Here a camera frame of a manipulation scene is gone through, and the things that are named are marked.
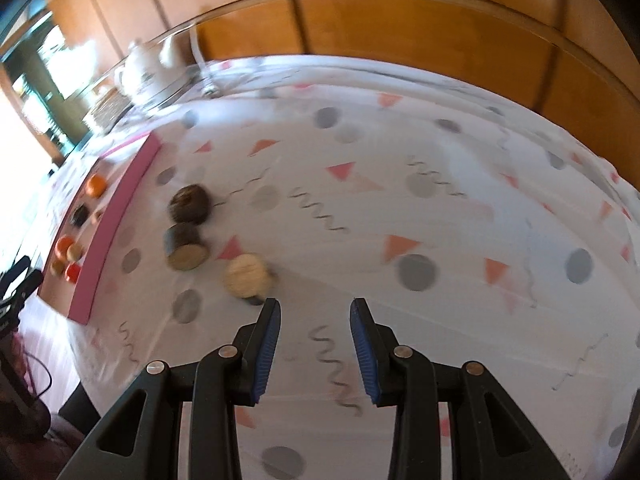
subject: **ceramic teapot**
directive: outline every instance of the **ceramic teapot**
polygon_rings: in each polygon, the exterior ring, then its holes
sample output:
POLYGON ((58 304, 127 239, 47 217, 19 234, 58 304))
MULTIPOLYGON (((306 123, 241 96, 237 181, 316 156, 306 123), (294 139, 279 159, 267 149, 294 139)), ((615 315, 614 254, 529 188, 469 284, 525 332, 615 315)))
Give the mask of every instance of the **ceramic teapot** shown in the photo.
POLYGON ((114 72, 116 88, 133 104, 158 106, 187 84, 187 67, 169 36, 162 43, 134 40, 124 64, 114 72))

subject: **white tablecloth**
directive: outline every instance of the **white tablecloth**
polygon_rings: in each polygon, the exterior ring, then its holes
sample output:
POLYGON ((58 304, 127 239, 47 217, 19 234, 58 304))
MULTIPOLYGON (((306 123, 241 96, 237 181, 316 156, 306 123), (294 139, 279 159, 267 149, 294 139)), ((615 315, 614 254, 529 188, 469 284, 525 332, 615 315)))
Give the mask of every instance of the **white tablecloth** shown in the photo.
POLYGON ((238 415, 245 478, 386 478, 394 410, 364 394, 354 296, 432 361, 483 362, 572 478, 601 478, 640 386, 634 188, 558 126, 444 76, 315 56, 214 73, 226 97, 192 89, 99 141, 153 129, 163 146, 89 324, 70 324, 98 410, 147 362, 199 360, 254 322, 221 280, 254 252, 283 310, 267 393, 238 415), (166 206, 195 182, 219 203, 201 227, 212 255, 176 272, 166 206))

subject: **pink box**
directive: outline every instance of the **pink box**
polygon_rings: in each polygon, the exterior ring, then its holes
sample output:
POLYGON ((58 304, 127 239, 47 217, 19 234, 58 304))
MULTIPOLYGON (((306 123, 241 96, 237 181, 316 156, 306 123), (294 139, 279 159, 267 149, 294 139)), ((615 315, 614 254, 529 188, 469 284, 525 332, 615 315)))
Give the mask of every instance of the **pink box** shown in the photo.
POLYGON ((45 279, 38 290, 38 295, 63 316, 81 324, 87 324, 89 321, 95 290, 113 237, 160 145, 160 139, 153 132, 127 139, 126 142, 104 153, 87 176, 89 178, 92 174, 99 173, 107 178, 109 185, 104 195, 99 199, 88 197, 84 192, 85 182, 76 193, 49 251, 44 269, 45 279), (132 145, 139 140, 142 145, 133 156, 121 162, 109 161, 108 157, 117 155, 118 152, 122 153, 125 147, 129 146, 130 150, 135 148, 132 145), (78 229, 69 223, 72 212, 81 203, 85 203, 91 212, 102 209, 102 217, 96 225, 87 220, 78 229), (56 240, 66 234, 71 235, 84 247, 84 257, 80 261, 82 270, 75 285, 66 282, 63 276, 53 276, 49 270, 56 257, 56 240))

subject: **cable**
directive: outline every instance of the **cable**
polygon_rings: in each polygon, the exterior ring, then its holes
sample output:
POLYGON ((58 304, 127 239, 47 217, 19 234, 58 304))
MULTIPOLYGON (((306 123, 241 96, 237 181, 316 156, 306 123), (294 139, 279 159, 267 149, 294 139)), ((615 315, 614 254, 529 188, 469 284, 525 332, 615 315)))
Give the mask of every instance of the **cable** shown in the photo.
POLYGON ((30 352, 24 351, 24 354, 27 357, 30 357, 31 359, 33 359, 34 361, 39 362, 40 366, 42 366, 44 368, 44 370, 46 371, 47 375, 49 376, 49 385, 42 390, 39 394, 36 395, 36 399, 39 399, 41 396, 43 396, 44 394, 46 394, 50 388, 53 386, 53 377, 51 376, 51 372, 49 372, 49 369, 47 368, 47 365, 44 364, 42 361, 40 361, 40 359, 38 359, 35 355, 33 355, 30 352))

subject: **metal rivet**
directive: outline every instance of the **metal rivet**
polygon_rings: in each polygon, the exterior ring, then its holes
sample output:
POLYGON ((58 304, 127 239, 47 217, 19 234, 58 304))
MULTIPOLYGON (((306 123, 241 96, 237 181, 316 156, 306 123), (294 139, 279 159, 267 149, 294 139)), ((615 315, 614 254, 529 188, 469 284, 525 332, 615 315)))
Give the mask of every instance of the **metal rivet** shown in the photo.
POLYGON ((220 357, 235 357, 238 353, 238 349, 233 345, 224 345, 220 350, 218 350, 218 355, 220 357))
POLYGON ((151 361, 146 366, 146 373, 151 375, 158 375, 164 371, 164 363, 162 361, 151 361))
POLYGON ((466 364, 466 372, 469 375, 480 376, 484 373, 484 367, 480 363, 471 361, 470 363, 466 364))
POLYGON ((400 357, 402 359, 406 359, 407 357, 411 357, 414 354, 414 351, 411 350, 408 346, 399 345, 394 348, 394 355, 396 357, 400 357))

